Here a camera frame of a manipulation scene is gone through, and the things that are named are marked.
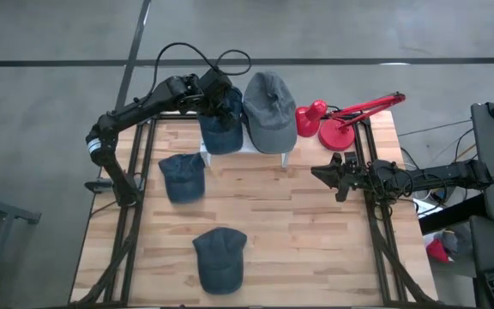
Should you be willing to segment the blue denim baseball cap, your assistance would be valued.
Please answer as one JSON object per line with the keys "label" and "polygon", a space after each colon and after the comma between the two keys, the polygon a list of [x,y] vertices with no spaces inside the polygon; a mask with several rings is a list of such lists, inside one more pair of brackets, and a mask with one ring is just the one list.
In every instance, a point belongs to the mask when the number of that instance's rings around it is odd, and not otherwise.
{"label": "blue denim baseball cap", "polygon": [[200,153],[175,154],[159,163],[172,203],[193,203],[205,194],[205,162]]}
{"label": "blue denim baseball cap", "polygon": [[[238,88],[231,87],[227,92],[240,92]],[[242,114],[240,124],[232,129],[228,129],[216,117],[199,115],[197,117],[203,140],[209,153],[213,155],[226,155],[238,151],[242,148]]]}
{"label": "blue denim baseball cap", "polygon": [[246,234],[228,227],[217,227],[192,241],[199,280],[206,293],[232,294],[241,288],[246,242]]}

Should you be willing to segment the white paper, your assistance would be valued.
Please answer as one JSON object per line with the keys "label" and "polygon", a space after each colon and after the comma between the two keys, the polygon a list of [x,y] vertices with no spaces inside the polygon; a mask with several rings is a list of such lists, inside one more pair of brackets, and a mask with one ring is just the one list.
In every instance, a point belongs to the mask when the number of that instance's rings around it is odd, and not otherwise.
{"label": "white paper", "polygon": [[433,204],[428,203],[427,201],[423,201],[423,200],[413,199],[413,203],[414,203],[418,218],[422,218],[424,216],[439,212],[443,209],[440,206],[433,205]]}

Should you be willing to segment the black cart bar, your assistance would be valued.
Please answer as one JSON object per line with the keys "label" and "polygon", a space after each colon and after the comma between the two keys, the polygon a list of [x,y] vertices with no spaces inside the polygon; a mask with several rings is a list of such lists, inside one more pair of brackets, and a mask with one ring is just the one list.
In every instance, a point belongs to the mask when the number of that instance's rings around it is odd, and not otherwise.
{"label": "black cart bar", "polygon": [[479,194],[445,209],[425,215],[419,219],[423,235],[467,221],[471,216],[486,217],[485,196]]}

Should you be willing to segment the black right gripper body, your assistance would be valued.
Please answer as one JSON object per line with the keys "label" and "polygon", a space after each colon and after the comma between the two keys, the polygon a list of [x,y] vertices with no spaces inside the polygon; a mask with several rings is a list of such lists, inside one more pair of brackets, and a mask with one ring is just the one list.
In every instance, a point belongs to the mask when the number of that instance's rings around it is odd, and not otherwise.
{"label": "black right gripper body", "polygon": [[362,190],[371,188],[369,173],[364,165],[358,163],[355,152],[335,153],[334,159],[337,172],[338,191],[335,194],[337,202],[345,202],[350,189],[355,191],[358,188]]}

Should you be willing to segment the red cloth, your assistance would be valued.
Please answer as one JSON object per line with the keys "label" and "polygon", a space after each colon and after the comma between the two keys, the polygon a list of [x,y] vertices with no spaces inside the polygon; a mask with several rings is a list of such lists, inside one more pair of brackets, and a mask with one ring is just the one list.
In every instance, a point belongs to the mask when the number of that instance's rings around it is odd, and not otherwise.
{"label": "red cloth", "polygon": [[443,243],[440,239],[434,239],[426,246],[426,252],[430,258],[433,258],[441,263],[451,263],[453,258],[451,258],[446,252]]}

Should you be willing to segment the red desk lamp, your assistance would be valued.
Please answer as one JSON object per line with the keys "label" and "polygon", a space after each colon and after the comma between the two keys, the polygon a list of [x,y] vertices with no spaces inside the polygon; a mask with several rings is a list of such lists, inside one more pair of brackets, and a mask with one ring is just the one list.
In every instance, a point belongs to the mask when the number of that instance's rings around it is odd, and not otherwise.
{"label": "red desk lamp", "polygon": [[332,107],[324,100],[315,100],[310,106],[296,109],[297,133],[302,137],[317,135],[324,148],[343,151],[355,141],[353,126],[356,123],[405,100],[406,96],[399,92],[345,108]]}

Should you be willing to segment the grey baseball cap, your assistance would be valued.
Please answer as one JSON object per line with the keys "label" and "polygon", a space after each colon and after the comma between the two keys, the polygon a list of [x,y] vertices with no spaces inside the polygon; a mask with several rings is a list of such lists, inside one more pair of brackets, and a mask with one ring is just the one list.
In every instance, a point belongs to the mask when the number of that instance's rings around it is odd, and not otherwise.
{"label": "grey baseball cap", "polygon": [[244,122],[255,148],[288,153],[297,141],[297,105],[284,80],[273,71],[255,73],[244,92]]}

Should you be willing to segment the black power box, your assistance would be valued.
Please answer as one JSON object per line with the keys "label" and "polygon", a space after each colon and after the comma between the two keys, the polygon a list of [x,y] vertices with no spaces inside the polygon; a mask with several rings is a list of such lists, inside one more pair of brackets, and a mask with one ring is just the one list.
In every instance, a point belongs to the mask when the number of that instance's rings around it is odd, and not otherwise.
{"label": "black power box", "polygon": [[454,205],[461,202],[464,198],[464,190],[458,187],[444,189],[437,189],[430,195],[431,201],[437,204],[443,204],[446,206]]}

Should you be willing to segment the grey cloth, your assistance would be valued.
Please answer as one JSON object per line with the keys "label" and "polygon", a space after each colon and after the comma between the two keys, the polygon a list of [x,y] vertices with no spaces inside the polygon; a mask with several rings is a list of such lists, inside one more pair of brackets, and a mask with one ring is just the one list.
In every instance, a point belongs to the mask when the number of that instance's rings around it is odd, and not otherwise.
{"label": "grey cloth", "polygon": [[466,229],[445,229],[441,233],[444,250],[450,256],[465,255],[472,251],[473,242]]}

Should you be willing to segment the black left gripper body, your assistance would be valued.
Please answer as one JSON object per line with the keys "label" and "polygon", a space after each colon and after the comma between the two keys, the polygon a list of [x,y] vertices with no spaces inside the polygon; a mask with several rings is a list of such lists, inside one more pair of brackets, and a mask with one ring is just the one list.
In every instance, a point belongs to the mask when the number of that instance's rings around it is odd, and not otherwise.
{"label": "black left gripper body", "polygon": [[200,105],[217,106],[223,102],[226,91],[232,87],[232,82],[223,71],[209,69],[199,78],[199,87],[203,94]]}

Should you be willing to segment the white perforated metal shelf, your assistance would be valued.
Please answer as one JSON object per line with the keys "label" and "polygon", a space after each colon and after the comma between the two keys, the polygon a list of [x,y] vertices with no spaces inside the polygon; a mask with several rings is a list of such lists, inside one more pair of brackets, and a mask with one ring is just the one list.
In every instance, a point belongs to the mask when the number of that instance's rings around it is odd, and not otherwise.
{"label": "white perforated metal shelf", "polygon": [[[255,145],[252,143],[251,138],[249,136],[249,132],[248,132],[245,124],[242,124],[242,132],[243,132],[243,144],[242,144],[242,148],[240,148],[238,150],[238,153],[240,153],[240,154],[260,154],[261,155],[262,152],[260,152],[255,147]],[[212,162],[212,158],[214,155],[208,152],[208,150],[206,148],[206,144],[203,140],[203,137],[201,137],[199,152],[200,152],[200,154],[201,154],[201,156],[205,162],[205,165],[207,167],[211,167],[211,162]],[[289,154],[290,154],[290,152],[280,153],[280,165],[282,168],[288,167]]]}

